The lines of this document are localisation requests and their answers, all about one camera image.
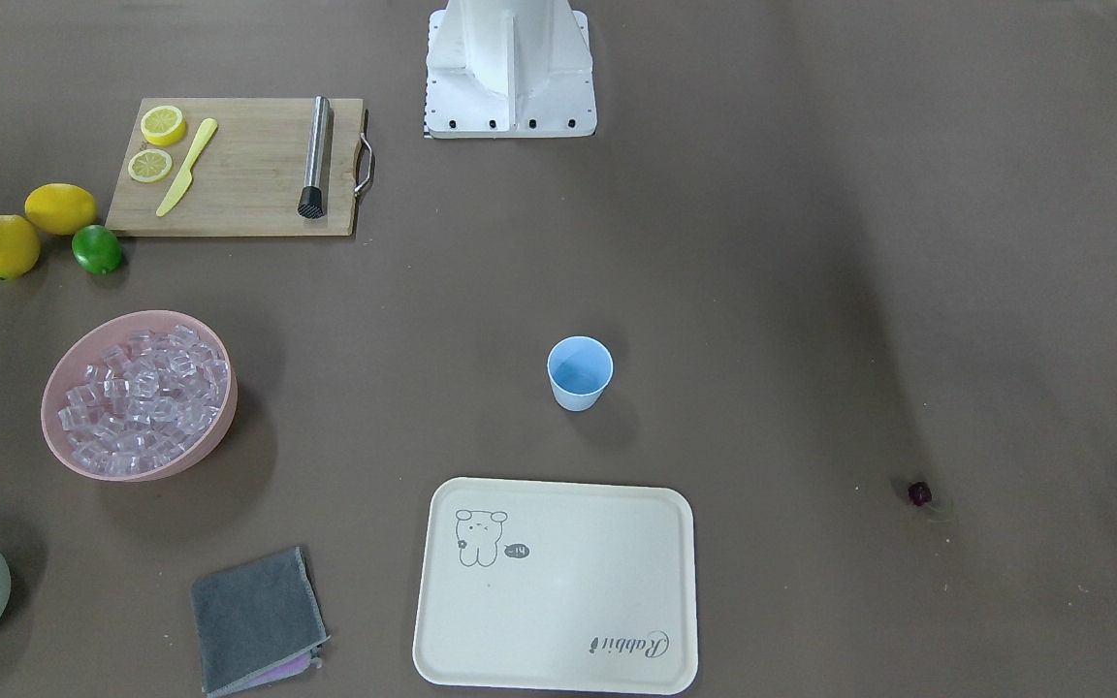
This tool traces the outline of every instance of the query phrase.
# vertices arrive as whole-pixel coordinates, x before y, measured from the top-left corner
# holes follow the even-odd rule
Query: folded towel
[[[192,613],[209,698],[296,676],[328,640],[298,547],[195,580]]]

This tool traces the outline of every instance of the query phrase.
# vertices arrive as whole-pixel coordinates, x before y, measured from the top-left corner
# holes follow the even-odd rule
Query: metal muddler
[[[313,121],[309,125],[309,154],[305,159],[305,189],[296,211],[305,218],[321,218],[327,213],[325,189],[330,182],[330,130],[334,112],[325,97],[313,99]]]

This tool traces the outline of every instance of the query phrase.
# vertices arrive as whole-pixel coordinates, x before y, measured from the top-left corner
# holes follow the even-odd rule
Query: blue cup
[[[569,336],[550,350],[546,371],[558,405],[582,412],[592,408],[611,383],[614,361],[607,346],[592,336]]]

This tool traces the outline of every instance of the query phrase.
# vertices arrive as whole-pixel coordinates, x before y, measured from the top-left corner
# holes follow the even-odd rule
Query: wooden cutting board
[[[141,118],[154,106],[183,112],[182,141],[161,147],[174,160],[162,181],[142,184],[128,176],[128,160],[150,145]],[[296,212],[305,184],[313,99],[149,98],[132,122],[128,150],[120,168],[106,227],[128,236],[294,236],[351,235],[355,221],[356,162],[364,131],[364,99],[330,99],[334,111],[327,214],[307,220]],[[202,119],[218,119],[218,132],[192,168],[192,187],[164,217],[154,211],[172,184]]]

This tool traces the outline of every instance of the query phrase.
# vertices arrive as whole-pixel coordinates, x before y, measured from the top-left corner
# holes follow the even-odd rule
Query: bowl of ice cubes
[[[204,323],[173,310],[130,313],[59,358],[40,399],[40,431],[85,477],[157,480],[213,451],[236,394],[227,348]]]

